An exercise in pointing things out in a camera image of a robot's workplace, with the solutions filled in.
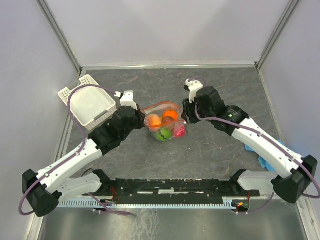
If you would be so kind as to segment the green watermelon toy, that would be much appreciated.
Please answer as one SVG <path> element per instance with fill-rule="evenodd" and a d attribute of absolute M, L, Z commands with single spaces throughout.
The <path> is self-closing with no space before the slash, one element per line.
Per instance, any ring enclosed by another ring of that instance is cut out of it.
<path fill-rule="evenodd" d="M 172 131 L 166 127 L 161 127 L 156 133 L 155 138 L 161 142 L 166 142 L 172 137 Z"/>

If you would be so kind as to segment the clear zip top bag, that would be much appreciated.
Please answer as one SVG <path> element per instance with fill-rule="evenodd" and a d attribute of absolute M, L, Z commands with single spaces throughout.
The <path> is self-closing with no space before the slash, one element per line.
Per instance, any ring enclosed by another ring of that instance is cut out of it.
<path fill-rule="evenodd" d="M 148 115 L 151 115 L 151 114 L 157 114 L 158 116 L 160 116 L 161 120 L 163 121 L 163 113 L 164 113 L 166 110 L 175 110 L 176 112 L 178 112 L 179 117 L 178 117 L 178 120 L 175 120 L 175 125 L 174 125 L 174 126 L 176 126 L 176 125 L 184 125 L 185 128 L 186 128 L 186 124 L 187 124 L 187 123 L 186 123 L 185 120 L 182 119 L 182 113 L 183 113 L 183 111 L 182 111 L 182 108 L 181 108 L 179 105 L 177 105 L 176 103 L 171 102 L 171 101 L 162 101 L 162 102 L 156 103 L 156 104 L 154 104 L 154 105 L 152 105 L 152 106 L 146 107 L 146 108 L 144 108 L 144 109 L 141 110 L 141 112 L 145 114 L 144 125 L 145 125 L 147 131 L 148 131 L 155 139 L 156 139 L 156 137 L 155 137 L 155 133 L 156 133 L 156 132 L 151 132 L 151 131 L 148 129 L 148 127 L 147 127 L 147 125 L 146 125 L 146 117 L 147 117 Z M 171 135 L 170 140 L 172 140 L 172 139 L 177 139 L 177 138 L 173 138 L 173 133 L 172 133 L 172 135 Z"/>

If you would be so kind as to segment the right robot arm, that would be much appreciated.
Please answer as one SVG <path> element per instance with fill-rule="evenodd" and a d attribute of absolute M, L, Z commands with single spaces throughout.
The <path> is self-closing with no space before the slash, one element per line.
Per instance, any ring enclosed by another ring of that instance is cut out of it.
<path fill-rule="evenodd" d="M 211 123 L 218 131 L 248 145 L 274 169 L 272 172 L 244 170 L 229 183 L 231 193 L 240 196 L 251 190 L 273 191 L 282 200 L 294 204 L 306 195 L 310 184 L 317 190 L 320 188 L 315 180 L 318 161 L 312 155 L 302 156 L 282 145 L 240 107 L 225 105 L 214 87 L 187 80 L 184 89 L 189 92 L 182 102 L 182 118 L 187 123 Z"/>

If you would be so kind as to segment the brown toy fruit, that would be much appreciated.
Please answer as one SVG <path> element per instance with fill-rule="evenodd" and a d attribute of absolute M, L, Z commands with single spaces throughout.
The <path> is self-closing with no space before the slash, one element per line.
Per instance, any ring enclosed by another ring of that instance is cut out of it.
<path fill-rule="evenodd" d="M 172 130 L 175 127 L 175 119 L 171 116 L 165 116 L 162 119 L 163 127 Z"/>

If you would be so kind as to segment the red apple toy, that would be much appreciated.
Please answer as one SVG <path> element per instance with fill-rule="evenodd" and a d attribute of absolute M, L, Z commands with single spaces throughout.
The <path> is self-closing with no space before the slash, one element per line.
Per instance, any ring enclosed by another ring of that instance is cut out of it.
<path fill-rule="evenodd" d="M 172 130 L 173 138 L 181 138 L 187 134 L 186 128 L 184 124 L 177 124 Z"/>

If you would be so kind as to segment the white plastic basket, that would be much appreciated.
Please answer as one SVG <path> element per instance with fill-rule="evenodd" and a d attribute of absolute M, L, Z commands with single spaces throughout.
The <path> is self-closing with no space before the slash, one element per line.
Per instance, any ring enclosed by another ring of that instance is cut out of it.
<path fill-rule="evenodd" d="M 111 117 L 117 110 L 115 100 L 89 74 L 78 79 L 79 85 L 84 86 L 72 94 L 72 90 L 65 87 L 58 92 L 60 99 L 67 105 L 69 97 L 70 110 L 78 122 L 88 131 Z"/>

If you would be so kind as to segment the orange toy fruit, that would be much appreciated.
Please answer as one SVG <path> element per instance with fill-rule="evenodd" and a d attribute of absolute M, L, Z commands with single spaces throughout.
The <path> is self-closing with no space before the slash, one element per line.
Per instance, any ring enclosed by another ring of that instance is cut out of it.
<path fill-rule="evenodd" d="M 162 114 L 162 118 L 164 119 L 165 117 L 171 117 L 174 121 L 177 121 L 179 119 L 179 114 L 173 109 L 168 109 Z"/>

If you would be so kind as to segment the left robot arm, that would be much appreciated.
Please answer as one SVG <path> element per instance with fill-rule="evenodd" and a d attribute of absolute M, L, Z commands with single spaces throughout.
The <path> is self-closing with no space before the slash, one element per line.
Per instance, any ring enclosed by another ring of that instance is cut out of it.
<path fill-rule="evenodd" d="M 37 217 L 44 217 L 59 203 L 78 195 L 96 192 L 106 195 L 111 183 L 105 174 L 91 173 L 81 178 L 72 178 L 72 175 L 119 147 L 133 130 L 142 129 L 145 117 L 139 108 L 122 106 L 111 119 L 85 135 L 82 144 L 63 158 L 41 170 L 25 171 L 22 174 L 23 197 L 18 206 L 19 213 L 26 215 L 22 210 L 24 201 L 29 203 Z"/>

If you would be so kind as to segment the peach toy fruit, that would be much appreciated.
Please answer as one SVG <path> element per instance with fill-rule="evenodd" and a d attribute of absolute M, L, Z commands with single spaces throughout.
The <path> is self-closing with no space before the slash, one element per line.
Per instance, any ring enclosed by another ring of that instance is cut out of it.
<path fill-rule="evenodd" d="M 146 126 L 151 132 L 157 132 L 162 126 L 162 119 L 157 114 L 150 114 L 145 118 Z"/>

